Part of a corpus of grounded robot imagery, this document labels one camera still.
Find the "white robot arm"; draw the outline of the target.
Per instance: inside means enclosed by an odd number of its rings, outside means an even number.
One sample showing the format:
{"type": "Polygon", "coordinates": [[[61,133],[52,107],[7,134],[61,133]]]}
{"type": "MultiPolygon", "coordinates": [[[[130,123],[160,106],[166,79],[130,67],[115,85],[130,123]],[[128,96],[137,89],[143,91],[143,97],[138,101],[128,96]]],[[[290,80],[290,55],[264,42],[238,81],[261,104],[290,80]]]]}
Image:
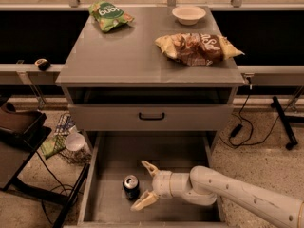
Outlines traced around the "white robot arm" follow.
{"type": "Polygon", "coordinates": [[[152,177],[152,190],[143,192],[131,206],[132,211],[140,211],[159,199],[172,198],[207,206],[221,196],[277,228],[304,228],[303,200],[229,178],[205,166],[195,166],[189,173],[173,173],[148,161],[142,161],[142,165],[152,177]]]}

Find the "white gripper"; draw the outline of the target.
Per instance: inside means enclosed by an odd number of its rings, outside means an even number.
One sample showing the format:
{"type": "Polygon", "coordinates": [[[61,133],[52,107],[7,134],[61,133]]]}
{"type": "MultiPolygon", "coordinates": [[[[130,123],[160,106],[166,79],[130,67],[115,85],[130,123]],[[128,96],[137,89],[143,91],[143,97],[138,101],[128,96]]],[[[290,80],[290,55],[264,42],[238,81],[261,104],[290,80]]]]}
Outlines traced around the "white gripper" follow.
{"type": "Polygon", "coordinates": [[[159,171],[159,169],[148,161],[142,161],[150,176],[153,177],[153,191],[144,191],[143,194],[133,203],[131,211],[141,211],[143,208],[154,204],[158,199],[171,199],[170,179],[171,171],[159,171]]]}

